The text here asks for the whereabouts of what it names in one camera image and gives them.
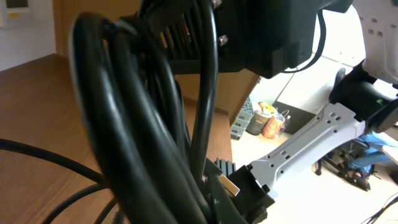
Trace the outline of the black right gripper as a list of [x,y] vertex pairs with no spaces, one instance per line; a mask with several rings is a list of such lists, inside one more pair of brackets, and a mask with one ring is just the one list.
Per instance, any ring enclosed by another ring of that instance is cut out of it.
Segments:
[[[345,13],[350,0],[224,0],[214,13],[218,69],[247,69],[272,78],[307,61],[312,54],[317,14]],[[149,26],[176,75],[200,72],[199,12],[152,12],[123,16]]]

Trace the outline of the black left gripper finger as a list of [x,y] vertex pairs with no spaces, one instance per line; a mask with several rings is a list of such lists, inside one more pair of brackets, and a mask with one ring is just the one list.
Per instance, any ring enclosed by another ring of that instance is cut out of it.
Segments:
[[211,221],[214,224],[248,224],[234,206],[218,177],[221,169],[206,159],[204,177],[205,198],[210,204]]

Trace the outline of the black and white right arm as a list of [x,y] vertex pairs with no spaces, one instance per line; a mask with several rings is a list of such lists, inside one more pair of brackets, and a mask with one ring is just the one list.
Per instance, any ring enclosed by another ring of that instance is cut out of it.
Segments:
[[[195,46],[202,50],[196,60],[201,66],[197,118],[193,139],[183,138],[183,124],[173,84],[164,82],[164,91],[172,105],[172,131],[154,141],[177,146],[190,155],[190,170],[195,180],[206,175],[205,152],[214,107],[218,67],[230,72],[248,69],[265,78],[290,73],[294,66],[305,70],[303,61],[315,63],[325,44],[326,25],[323,11],[346,12],[353,6],[361,21],[366,56],[353,71],[332,90],[328,103],[317,117],[297,131],[287,142],[269,155],[252,161],[233,174],[239,185],[238,203],[225,193],[221,203],[238,220],[256,205],[256,194],[264,203],[275,184],[291,171],[301,170],[336,146],[371,131],[380,133],[397,120],[397,101],[390,100],[373,88],[377,79],[397,83],[397,2],[396,1],[225,1],[221,5],[208,1],[144,1],[133,16],[120,18],[117,25],[141,37],[159,61],[159,72],[185,73],[184,58],[167,61],[159,50],[156,35],[172,26],[188,8],[197,17],[188,28]],[[313,30],[320,28],[320,41],[314,57],[309,56]]]

